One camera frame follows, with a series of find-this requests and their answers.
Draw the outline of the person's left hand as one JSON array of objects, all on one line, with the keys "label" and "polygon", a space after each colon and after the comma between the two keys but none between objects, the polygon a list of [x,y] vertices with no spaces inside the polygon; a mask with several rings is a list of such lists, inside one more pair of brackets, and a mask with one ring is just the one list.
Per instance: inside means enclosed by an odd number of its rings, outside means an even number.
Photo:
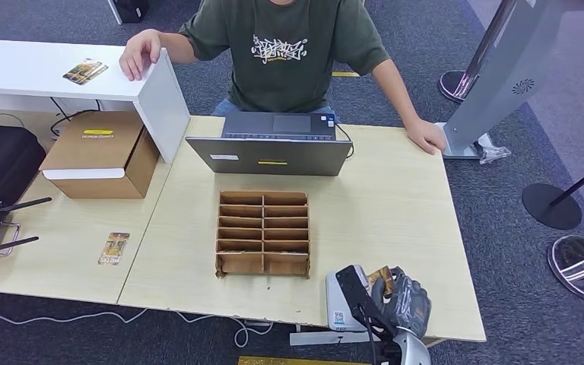
[{"label": "person's left hand", "polygon": [[445,151],[446,137],[437,125],[420,118],[406,119],[404,125],[408,138],[424,152],[434,155]]}]

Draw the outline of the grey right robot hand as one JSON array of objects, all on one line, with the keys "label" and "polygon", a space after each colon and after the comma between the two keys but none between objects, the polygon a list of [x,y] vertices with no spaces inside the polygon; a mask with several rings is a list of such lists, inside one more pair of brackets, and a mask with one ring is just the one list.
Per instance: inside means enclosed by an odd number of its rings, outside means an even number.
[{"label": "grey right robot hand", "polygon": [[367,279],[369,295],[384,317],[394,327],[422,339],[427,331],[431,301],[421,284],[398,266],[384,266]]}]

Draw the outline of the person's right hand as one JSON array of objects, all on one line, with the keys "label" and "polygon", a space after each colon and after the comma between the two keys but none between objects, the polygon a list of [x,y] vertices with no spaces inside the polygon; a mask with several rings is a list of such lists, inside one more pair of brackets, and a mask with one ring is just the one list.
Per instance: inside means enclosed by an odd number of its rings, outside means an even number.
[{"label": "person's right hand", "polygon": [[148,64],[155,64],[160,56],[160,31],[143,30],[128,40],[119,57],[119,67],[130,81],[140,81]]}]

